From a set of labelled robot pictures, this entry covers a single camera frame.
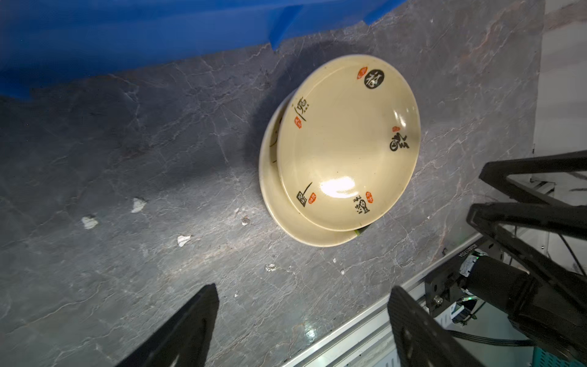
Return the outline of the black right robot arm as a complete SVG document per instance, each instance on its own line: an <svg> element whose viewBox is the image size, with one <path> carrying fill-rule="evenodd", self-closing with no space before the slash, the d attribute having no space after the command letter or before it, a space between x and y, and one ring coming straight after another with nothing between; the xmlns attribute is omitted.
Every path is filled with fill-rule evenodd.
<svg viewBox="0 0 587 367"><path fill-rule="evenodd" d="M466 297L505 313L524 335L522 347L540 347L568 362L586 361L586 277L556 264L517 234L523 227L585 239L586 208L541 194L515 180L518 174L579 173L585 151L487 163L482 181L508 196L506 203L476 203L467 222L483 236L448 255L423 280L425 300L393 287L388 315L403 366L477 366L461 341L472 335L446 330L437 317Z"/></svg>

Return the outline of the cream plate with ink flowers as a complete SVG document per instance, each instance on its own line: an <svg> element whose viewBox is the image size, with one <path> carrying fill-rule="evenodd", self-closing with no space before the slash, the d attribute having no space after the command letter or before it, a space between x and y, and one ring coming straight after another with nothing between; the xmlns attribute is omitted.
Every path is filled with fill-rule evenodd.
<svg viewBox="0 0 587 367"><path fill-rule="evenodd" d="M281 229L298 242L315 247L339 246L360 236L367 228L345 232L321 228L298 213L282 187L277 164L278 130L292 96L289 94L275 110L262 139L258 177L264 204Z"/></svg>

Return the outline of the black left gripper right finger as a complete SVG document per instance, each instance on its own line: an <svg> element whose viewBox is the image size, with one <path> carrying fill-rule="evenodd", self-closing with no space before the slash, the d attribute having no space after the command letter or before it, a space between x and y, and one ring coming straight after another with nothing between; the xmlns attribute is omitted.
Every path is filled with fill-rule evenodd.
<svg viewBox="0 0 587 367"><path fill-rule="evenodd" d="M391 289L388 315L402 366L480 366L401 286Z"/></svg>

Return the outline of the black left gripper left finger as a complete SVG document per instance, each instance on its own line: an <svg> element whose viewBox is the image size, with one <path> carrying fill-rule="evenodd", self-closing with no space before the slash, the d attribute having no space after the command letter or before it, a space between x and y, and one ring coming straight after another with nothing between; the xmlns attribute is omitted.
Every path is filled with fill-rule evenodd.
<svg viewBox="0 0 587 367"><path fill-rule="evenodd" d="M220 300L215 284L202 287L120 366L204 366Z"/></svg>

